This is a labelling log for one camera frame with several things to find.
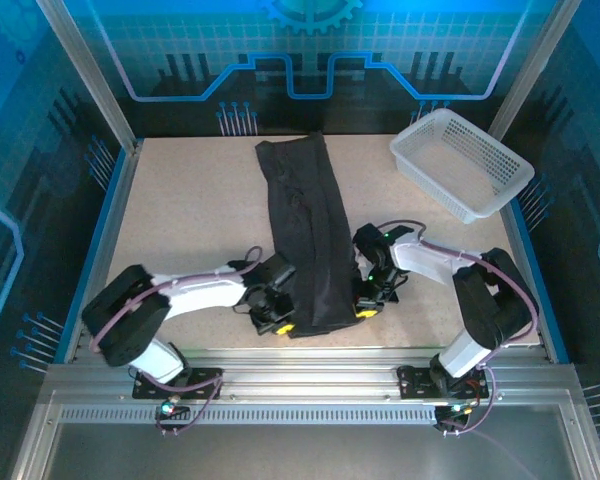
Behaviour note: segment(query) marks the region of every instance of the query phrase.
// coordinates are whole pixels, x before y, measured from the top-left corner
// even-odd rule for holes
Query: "white plastic basket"
[[[533,178],[531,164],[451,110],[391,141],[398,170],[464,223],[504,207]]]

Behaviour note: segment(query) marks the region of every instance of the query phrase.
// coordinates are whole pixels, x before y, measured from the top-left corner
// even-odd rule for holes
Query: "black mounting bracket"
[[[472,369],[464,377],[457,379],[450,386],[447,394],[443,394],[431,379],[430,367],[412,367],[403,365],[396,371],[398,375],[398,388],[402,400],[413,399],[455,399],[473,400],[476,398],[476,390],[467,384],[468,380],[475,380],[479,386],[477,393],[480,398],[489,397],[489,387],[484,371]]]
[[[187,387],[189,385],[195,385],[196,383],[204,382],[215,377],[222,377],[223,370],[221,368],[185,368],[180,374],[167,383],[171,387]],[[192,390],[190,392],[178,393],[182,400],[207,400],[215,385],[212,383],[206,387]],[[217,399],[220,397],[220,389],[213,397]],[[142,373],[136,374],[135,382],[133,384],[133,392],[131,396],[137,400],[165,400],[172,396],[173,393],[162,390],[156,387],[153,383],[149,382]]]

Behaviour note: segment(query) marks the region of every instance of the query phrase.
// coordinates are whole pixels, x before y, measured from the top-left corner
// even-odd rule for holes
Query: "cable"
[[[93,353],[98,353],[100,351],[100,348],[98,347],[98,345],[100,344],[102,339],[107,335],[107,333],[109,333],[109,331],[114,327],[114,325],[116,323],[118,323],[120,321],[120,319],[122,317],[124,317],[124,315],[127,312],[132,310],[136,305],[138,305],[140,302],[142,302],[145,298],[153,295],[154,293],[159,292],[160,290],[163,290],[165,288],[173,288],[176,285],[184,286],[184,285],[189,285],[189,284],[198,283],[198,282],[218,280],[218,279],[223,279],[223,278],[232,278],[232,277],[235,277],[236,275],[244,275],[245,273],[249,273],[251,270],[253,270],[254,268],[256,268],[258,266],[260,259],[262,258],[262,248],[259,246],[251,247],[247,251],[247,255],[245,258],[248,258],[249,255],[254,251],[258,251],[258,257],[253,261],[253,263],[251,265],[249,265],[246,268],[243,268],[242,270],[237,270],[235,272],[196,273],[193,275],[185,275],[180,278],[162,282],[158,285],[155,285],[155,286],[149,288],[148,290],[145,290],[144,292],[140,293],[139,295],[136,295],[129,302],[127,302],[124,307],[122,307],[120,310],[118,310],[118,312],[111,318],[111,320],[109,320],[104,325],[104,327],[102,327],[102,330],[100,330],[98,332],[98,334],[93,337],[93,339],[91,340],[91,343],[89,344],[89,350],[91,350]]]
[[[478,365],[476,368],[478,370],[486,370],[487,372],[489,372],[489,375],[491,376],[491,384],[492,385],[491,385],[491,395],[489,396],[489,403],[487,403],[487,409],[484,412],[484,415],[482,415],[482,417],[480,417],[480,420],[478,420],[476,423],[474,423],[470,427],[463,427],[462,430],[460,430],[458,432],[458,435],[462,435],[464,433],[472,432],[476,428],[478,428],[480,425],[482,425],[482,422],[484,422],[487,419],[487,416],[489,415],[489,413],[491,413],[491,409],[493,408],[493,404],[495,402],[495,398],[496,398],[496,376],[493,373],[493,369],[491,367],[489,367],[488,365]]]
[[[453,422],[451,420],[443,420],[442,423],[454,426],[456,428],[462,428],[461,424],[459,424],[457,422]],[[503,444],[501,444],[495,438],[487,435],[486,433],[483,433],[483,432],[480,432],[480,431],[477,431],[477,430],[476,431],[472,431],[471,433],[473,433],[475,435],[478,435],[481,438],[484,438],[486,441],[488,441],[489,443],[491,443],[495,447],[499,448],[507,457],[509,457],[509,459],[513,463],[515,463],[518,466],[518,468],[520,468],[520,470],[522,470],[524,473],[526,473],[529,478],[531,478],[532,480],[539,480],[539,478],[537,476],[535,476],[533,474],[533,472],[531,472],[531,470],[529,470],[524,463],[522,463],[522,460],[520,460],[507,447],[505,447]]]
[[[479,257],[476,257],[475,255],[471,255],[471,254],[468,254],[468,253],[460,252],[460,251],[454,250],[452,248],[446,248],[446,247],[441,247],[439,245],[434,245],[433,243],[429,243],[426,240],[424,240],[422,238],[422,234],[427,229],[426,224],[424,224],[422,222],[418,222],[416,220],[393,220],[393,221],[390,221],[390,222],[383,223],[382,225],[380,225],[378,227],[378,229],[386,227],[386,226],[389,226],[389,225],[398,224],[398,223],[410,223],[410,224],[413,224],[413,225],[420,226],[420,231],[418,232],[418,241],[420,242],[420,245],[422,245],[423,247],[428,248],[429,250],[432,250],[434,252],[443,253],[443,254],[448,255],[448,256],[450,256],[452,258],[459,258],[459,257],[460,258],[464,258],[465,260],[469,260],[471,262],[476,263],[477,265],[480,265],[481,267],[483,267],[484,269],[486,269],[487,272],[493,273],[494,275],[500,277],[500,279],[502,279],[507,285],[509,285],[513,289],[513,291],[516,292],[516,294],[522,299],[522,301],[525,303],[525,305],[529,309],[529,313],[531,314],[531,324],[529,325],[529,328],[527,328],[521,334],[515,335],[515,336],[511,337],[508,341],[502,343],[502,345],[500,345],[497,348],[495,348],[484,359],[482,359],[482,361],[480,362],[480,364],[478,366],[476,366],[476,368],[478,370],[486,370],[487,372],[489,372],[489,374],[491,376],[491,382],[493,383],[493,387],[492,387],[491,395],[489,397],[489,403],[487,404],[487,409],[486,409],[484,415],[480,418],[480,420],[478,420],[472,426],[467,427],[467,428],[463,428],[461,431],[459,431],[458,435],[461,435],[461,434],[464,434],[464,433],[469,433],[469,432],[474,432],[475,429],[479,425],[481,425],[482,422],[485,421],[485,419],[487,418],[487,416],[491,412],[491,409],[493,408],[494,400],[495,400],[495,397],[496,397],[496,376],[495,376],[493,370],[491,369],[491,367],[487,366],[486,363],[489,360],[491,360],[495,355],[497,355],[498,352],[500,352],[500,350],[502,348],[504,348],[507,345],[510,345],[511,343],[513,343],[513,342],[515,342],[517,340],[520,340],[521,338],[524,338],[527,335],[531,334],[532,332],[536,331],[536,329],[538,328],[538,312],[537,312],[537,310],[535,308],[535,305],[533,304],[533,301],[531,300],[531,298],[529,297],[529,295],[527,295],[527,293],[522,289],[522,287],[520,285],[518,285],[506,273],[504,273],[503,271],[501,271],[499,268],[491,265],[488,262],[485,262],[484,260],[482,260]]]
[[[402,223],[410,223],[420,227],[420,230],[418,231],[418,240],[422,238],[422,234],[427,229],[427,225],[423,222],[419,222],[418,220],[391,220],[378,225],[378,230],[382,230],[384,227],[388,227],[390,225],[400,225]]]
[[[191,427],[193,427],[196,423],[198,423],[198,421],[202,418],[202,415],[204,414],[204,412],[209,407],[209,404],[211,404],[211,400],[213,400],[213,398],[217,395],[217,393],[220,391],[220,387],[222,386],[222,377],[212,378],[211,381],[215,382],[215,385],[216,385],[215,388],[213,389],[213,393],[211,393],[209,398],[207,398],[207,401],[204,403],[204,405],[202,406],[200,411],[196,414],[195,417],[193,417],[193,420],[191,420],[189,423],[187,423],[184,427],[173,428],[173,430],[167,429],[167,428],[164,428],[164,426],[162,426],[162,424],[160,423],[160,416],[158,416],[156,418],[156,428],[158,428],[158,430],[160,430],[162,432],[162,435],[171,434],[174,436],[178,436],[179,434],[186,432]]]
[[[424,240],[422,238],[422,235],[424,234],[425,230],[427,229],[427,225],[423,222],[419,222],[417,220],[391,220],[389,222],[385,222],[385,223],[379,225],[378,229],[382,229],[389,225],[396,225],[396,224],[401,224],[401,223],[409,223],[409,224],[413,224],[413,225],[418,225],[420,227],[420,230],[418,231],[418,241],[420,242],[420,245],[422,245],[423,247],[426,247],[429,250],[433,250],[435,252],[444,253],[445,255],[448,255],[453,258],[458,258],[458,257],[464,258],[465,260],[469,260],[471,262],[474,262],[474,263],[480,265],[481,267],[486,269],[487,272],[493,273],[494,275],[500,277],[500,279],[502,279],[507,285],[509,285],[513,289],[514,292],[516,292],[516,294],[522,299],[522,301],[525,303],[525,305],[529,309],[529,313],[531,313],[531,325],[529,325],[529,328],[527,328],[527,330],[525,330],[521,334],[511,337],[508,341],[504,342],[498,348],[494,349],[489,355],[487,355],[482,360],[482,363],[487,363],[487,361],[492,359],[502,348],[506,347],[507,345],[510,345],[511,343],[513,343],[517,340],[520,340],[521,338],[526,337],[527,335],[531,334],[538,328],[538,312],[535,308],[535,305],[533,304],[533,301],[531,300],[529,295],[527,295],[527,293],[522,289],[522,287],[520,287],[520,285],[518,285],[506,273],[504,273],[499,268],[491,265],[490,263],[485,262],[481,258],[476,257],[475,255],[461,252],[459,250],[454,250],[452,248],[441,247],[439,245],[434,245],[433,243],[427,242],[426,240]]]

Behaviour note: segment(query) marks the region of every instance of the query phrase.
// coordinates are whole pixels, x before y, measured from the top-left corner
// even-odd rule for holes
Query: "white robotic arm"
[[[229,262],[213,272],[150,275],[142,266],[128,267],[82,313],[94,336],[94,350],[111,366],[131,365],[160,383],[185,367],[176,348],[155,338],[162,323],[186,312],[210,307],[247,305],[259,334],[288,331],[293,313],[280,286],[295,269],[279,254],[266,262]]]
[[[356,232],[354,245],[371,265],[363,270],[368,273],[360,279],[356,308],[367,317],[381,311],[386,302],[397,302],[395,289],[401,284],[397,279],[406,281],[411,272],[453,286],[464,328],[431,365],[431,380],[439,382],[446,395],[454,379],[462,378],[528,325],[538,307],[505,251],[458,251],[425,241],[421,235],[422,230],[404,225],[381,232],[367,224]]]

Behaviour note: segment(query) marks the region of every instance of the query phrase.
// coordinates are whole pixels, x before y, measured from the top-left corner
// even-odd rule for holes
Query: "black cloth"
[[[294,303],[290,337],[359,323],[353,307],[353,244],[340,190],[320,133],[256,146],[268,184],[277,252],[296,268],[285,285]]]

